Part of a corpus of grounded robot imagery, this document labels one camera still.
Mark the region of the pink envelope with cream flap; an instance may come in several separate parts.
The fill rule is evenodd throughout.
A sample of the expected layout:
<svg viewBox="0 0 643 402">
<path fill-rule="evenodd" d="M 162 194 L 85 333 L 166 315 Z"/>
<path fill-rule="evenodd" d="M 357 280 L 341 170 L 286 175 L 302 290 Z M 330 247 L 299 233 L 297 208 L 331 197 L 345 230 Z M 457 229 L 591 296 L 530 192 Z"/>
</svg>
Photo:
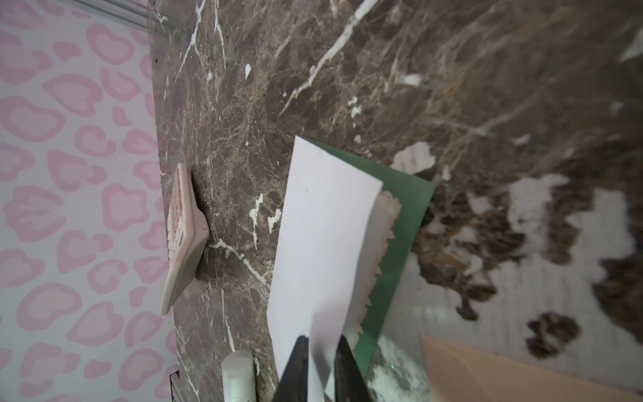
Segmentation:
<svg viewBox="0 0 643 402">
<path fill-rule="evenodd" d="M 436 401 L 641 401 L 615 387 L 563 375 L 494 354 L 422 338 L 430 393 Z"/>
</svg>

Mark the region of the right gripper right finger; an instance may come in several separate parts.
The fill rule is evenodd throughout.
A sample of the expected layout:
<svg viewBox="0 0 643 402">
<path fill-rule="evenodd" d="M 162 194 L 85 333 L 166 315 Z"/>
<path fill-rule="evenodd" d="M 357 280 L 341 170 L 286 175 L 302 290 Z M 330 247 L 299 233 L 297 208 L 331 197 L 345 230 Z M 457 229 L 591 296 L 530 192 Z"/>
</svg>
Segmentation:
<svg viewBox="0 0 643 402">
<path fill-rule="evenodd" d="M 342 335 L 334 360 L 336 402 L 372 402 L 348 341 Z"/>
</svg>

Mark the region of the green bordered floral letter paper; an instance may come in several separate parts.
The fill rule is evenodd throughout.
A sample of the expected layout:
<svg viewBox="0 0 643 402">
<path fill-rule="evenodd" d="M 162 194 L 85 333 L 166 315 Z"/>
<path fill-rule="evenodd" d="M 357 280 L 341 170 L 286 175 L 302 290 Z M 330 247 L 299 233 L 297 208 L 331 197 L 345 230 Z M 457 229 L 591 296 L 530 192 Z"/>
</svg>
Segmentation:
<svg viewBox="0 0 643 402">
<path fill-rule="evenodd" d="M 435 185 L 297 137 L 267 307 L 276 370 L 309 338 L 307 401 L 321 401 L 341 336 L 365 369 Z"/>
</svg>

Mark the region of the white glue stick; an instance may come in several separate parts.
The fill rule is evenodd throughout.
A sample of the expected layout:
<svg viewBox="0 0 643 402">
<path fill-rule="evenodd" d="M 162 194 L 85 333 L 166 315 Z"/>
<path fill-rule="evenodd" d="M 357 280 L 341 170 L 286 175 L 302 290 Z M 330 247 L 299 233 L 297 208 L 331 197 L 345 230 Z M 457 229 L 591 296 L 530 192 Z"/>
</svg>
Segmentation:
<svg viewBox="0 0 643 402">
<path fill-rule="evenodd" d="M 256 402 L 254 356 L 248 350 L 229 354 L 221 365 L 224 402 Z"/>
</svg>

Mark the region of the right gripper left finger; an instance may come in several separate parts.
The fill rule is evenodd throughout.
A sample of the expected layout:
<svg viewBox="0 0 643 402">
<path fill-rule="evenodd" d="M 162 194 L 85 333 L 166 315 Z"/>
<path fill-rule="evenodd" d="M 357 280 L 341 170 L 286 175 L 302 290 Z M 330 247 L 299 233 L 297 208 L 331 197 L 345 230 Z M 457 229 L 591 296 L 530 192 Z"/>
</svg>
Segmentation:
<svg viewBox="0 0 643 402">
<path fill-rule="evenodd" d="M 307 402 L 307 377 L 309 367 L 309 338 L 301 335 L 291 351 L 291 356 L 273 402 Z"/>
</svg>

